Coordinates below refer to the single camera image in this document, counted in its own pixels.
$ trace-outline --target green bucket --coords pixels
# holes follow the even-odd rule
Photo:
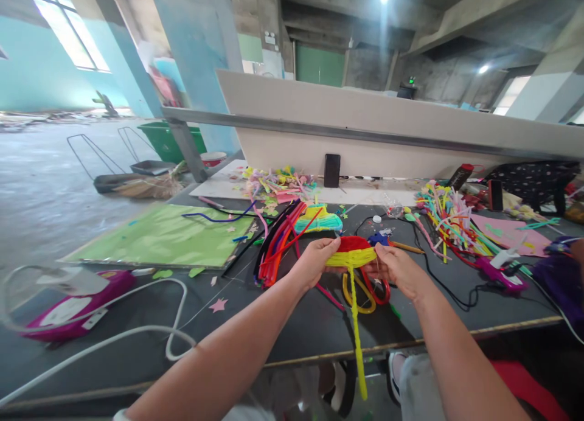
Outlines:
[[[161,160],[178,164],[184,159],[181,149],[172,136],[169,124],[166,121],[140,125],[138,129],[141,129],[148,137]],[[199,153],[207,152],[201,130],[193,126],[189,126],[189,129]]]

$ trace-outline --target dark table surface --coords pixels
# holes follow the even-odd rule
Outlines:
[[[248,205],[243,200],[217,201],[229,209],[243,209]],[[188,196],[188,191],[175,197],[172,203],[202,205],[198,199]],[[329,204],[328,211],[335,212],[337,208],[336,205]],[[364,218],[382,213],[383,209],[380,207],[354,208],[348,214],[348,219],[343,221],[344,234],[354,234]],[[504,218],[503,214],[481,214]],[[392,237],[394,241],[414,245],[412,226],[398,220],[385,218],[381,224],[366,221],[360,228],[359,235],[366,238],[375,231],[388,227],[395,227]],[[558,228],[568,235],[584,235],[581,226],[565,220],[561,221]],[[551,239],[557,236],[557,233],[548,228],[541,228],[539,232]],[[333,235],[308,234],[300,240],[301,248],[319,237]],[[420,239],[422,248],[428,251],[428,244],[421,235]],[[225,277],[220,276],[219,270],[206,270],[194,279],[188,278],[186,270],[174,271],[173,277],[183,280],[189,291],[180,320],[180,325],[184,325],[183,331],[200,340],[261,295],[262,290],[254,285],[252,276],[257,253],[258,247],[252,246]],[[429,256],[434,274],[464,301],[468,299],[470,290],[485,282],[475,269],[466,266],[455,256],[447,265],[437,257],[431,254]],[[425,268],[422,256],[412,254],[412,258]],[[295,259],[294,253],[289,252],[282,261],[280,273],[286,273]],[[537,260],[534,257],[521,259],[526,263],[535,263]],[[104,266],[98,265],[91,265],[90,268],[104,270]],[[210,281],[215,275],[220,277],[216,286],[212,287]],[[468,312],[455,306],[448,295],[447,298],[474,334],[559,322],[561,318],[558,313],[539,289],[526,277],[521,277],[529,284],[521,298],[482,291],[477,306]],[[151,277],[141,277],[137,285],[149,282]],[[325,274],[321,283],[345,304],[339,276]],[[0,327],[0,395],[7,395],[71,355],[120,332],[149,324],[171,326],[182,293],[180,286],[170,282],[146,288],[114,304],[88,335],[54,349]],[[18,322],[30,321],[59,298],[57,293],[45,291],[20,307],[14,317]],[[226,309],[212,313],[208,307],[217,298],[228,300]],[[366,355],[423,343],[422,330],[412,304],[397,289],[392,290],[391,303],[401,314],[401,319],[398,319],[389,305],[378,306],[371,315],[359,315],[361,343]],[[339,311],[320,292],[312,289],[300,301],[282,330],[268,358],[268,366],[308,364],[323,359],[350,357],[354,348],[352,335],[350,309],[347,308],[345,313]],[[152,332],[122,339],[78,360],[65,371],[31,389],[11,406],[16,409],[23,405],[80,401],[143,390],[172,365],[164,355],[165,343],[164,334]],[[186,343],[181,340],[176,339],[173,343],[175,354],[184,352],[187,348]]]

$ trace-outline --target fabric bag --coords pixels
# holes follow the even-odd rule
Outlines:
[[[503,189],[523,199],[523,203],[541,212],[541,205],[553,199],[557,213],[545,215],[563,216],[566,212],[564,189],[580,173],[577,161],[537,161],[503,164],[485,178],[497,179]]]

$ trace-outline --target pink craft piece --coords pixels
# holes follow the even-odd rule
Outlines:
[[[217,299],[217,302],[214,303],[213,305],[211,305],[209,308],[211,310],[213,310],[213,313],[216,313],[218,311],[224,311],[225,310],[225,303],[227,303],[228,299]]]
[[[533,229],[516,229],[527,226],[524,221],[493,219],[475,214],[471,219],[484,235],[506,248],[513,248],[527,233],[527,240],[517,252],[524,256],[547,257],[543,250],[551,241]]]
[[[299,199],[300,196],[298,195],[298,193],[295,194],[277,194],[276,195],[276,199],[278,199],[278,205],[281,203],[286,203],[286,202],[290,202],[293,201],[295,199]]]

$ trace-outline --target black phone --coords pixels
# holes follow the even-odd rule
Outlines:
[[[324,156],[324,186],[326,188],[338,188],[340,174],[341,155],[327,153]]]
[[[491,179],[488,182],[488,203],[491,211],[503,211],[503,185],[501,181]]]

